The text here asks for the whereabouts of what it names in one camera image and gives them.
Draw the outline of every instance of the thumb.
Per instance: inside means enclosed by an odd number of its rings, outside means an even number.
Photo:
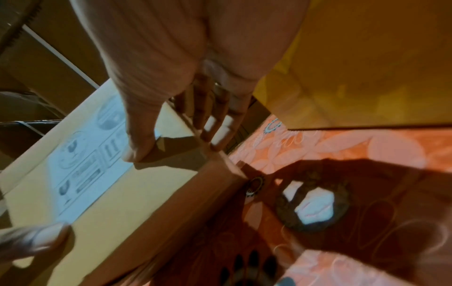
[[[69,225],[58,222],[41,227],[0,230],[0,263],[35,256],[57,248],[67,237]]]
[[[122,159],[126,162],[139,162],[154,147],[154,128],[163,102],[140,101],[136,97],[123,97],[123,101],[129,145],[124,150]]]

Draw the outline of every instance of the finger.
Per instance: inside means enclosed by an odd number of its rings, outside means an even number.
[[[69,225],[55,223],[0,231],[0,263],[34,256],[57,248],[69,233]]]
[[[193,126],[202,129],[207,117],[207,98],[213,81],[204,75],[197,74],[193,81],[194,113]]]
[[[212,140],[225,119],[229,108],[230,93],[227,90],[216,83],[213,87],[213,94],[215,96],[215,102],[213,103],[212,114],[207,120],[201,134],[201,139],[206,142]]]
[[[185,112],[185,91],[174,97],[174,108],[179,113]]]
[[[223,150],[240,127],[251,101],[251,93],[244,96],[231,94],[227,115],[211,141],[215,151]]]
[[[129,145],[124,150],[122,159],[126,162],[139,162],[154,147],[154,128],[163,103],[139,102],[136,97],[123,99]]]

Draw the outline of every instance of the box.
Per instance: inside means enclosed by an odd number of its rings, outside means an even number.
[[[0,174],[14,226],[53,221],[49,155],[117,94],[107,81]],[[157,147],[134,164],[73,224],[58,251],[12,267],[0,285],[99,286],[152,261],[157,271],[245,182],[165,104]]]

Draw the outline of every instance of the wine glass icon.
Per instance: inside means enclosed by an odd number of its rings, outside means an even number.
[[[63,196],[66,199],[65,204],[67,204],[71,199],[70,197],[67,195],[67,191],[69,190],[69,187],[71,186],[69,180],[67,180],[64,185],[60,186],[60,188],[58,189],[58,192],[60,193],[61,196]]]

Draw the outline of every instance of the floral fabric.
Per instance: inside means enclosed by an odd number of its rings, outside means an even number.
[[[151,285],[434,286],[452,278],[451,129],[288,131],[272,115],[230,159],[249,185]],[[317,232],[294,231],[276,214],[277,198],[296,192],[291,183],[306,172],[350,192],[345,214]]]

